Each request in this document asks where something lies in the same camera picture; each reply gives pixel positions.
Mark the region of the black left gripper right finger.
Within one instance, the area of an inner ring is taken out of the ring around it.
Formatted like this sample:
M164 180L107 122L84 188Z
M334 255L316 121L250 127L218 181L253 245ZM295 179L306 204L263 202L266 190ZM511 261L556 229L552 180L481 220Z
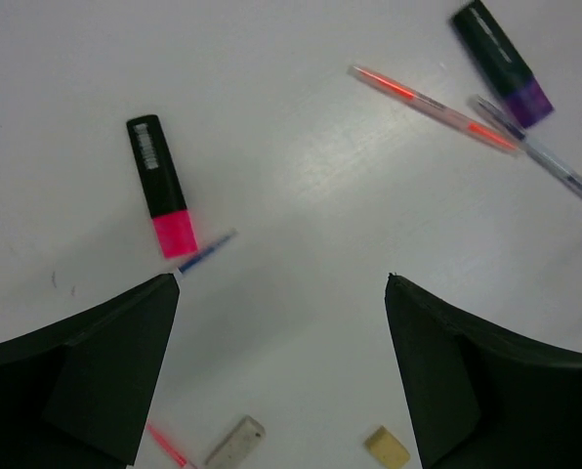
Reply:
M425 468L582 468L582 353L391 275L385 306Z

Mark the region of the pink black highlighter marker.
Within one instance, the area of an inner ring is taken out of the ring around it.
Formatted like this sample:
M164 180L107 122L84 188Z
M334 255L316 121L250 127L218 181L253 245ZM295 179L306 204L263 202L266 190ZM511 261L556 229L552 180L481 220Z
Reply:
M163 256L171 259L195 253L197 240L159 117L130 119L126 129Z

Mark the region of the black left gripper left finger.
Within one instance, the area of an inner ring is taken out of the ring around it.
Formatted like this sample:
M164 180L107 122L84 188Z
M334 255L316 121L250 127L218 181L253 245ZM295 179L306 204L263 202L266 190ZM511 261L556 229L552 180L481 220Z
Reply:
M0 468L134 464L177 311L175 277L0 343Z

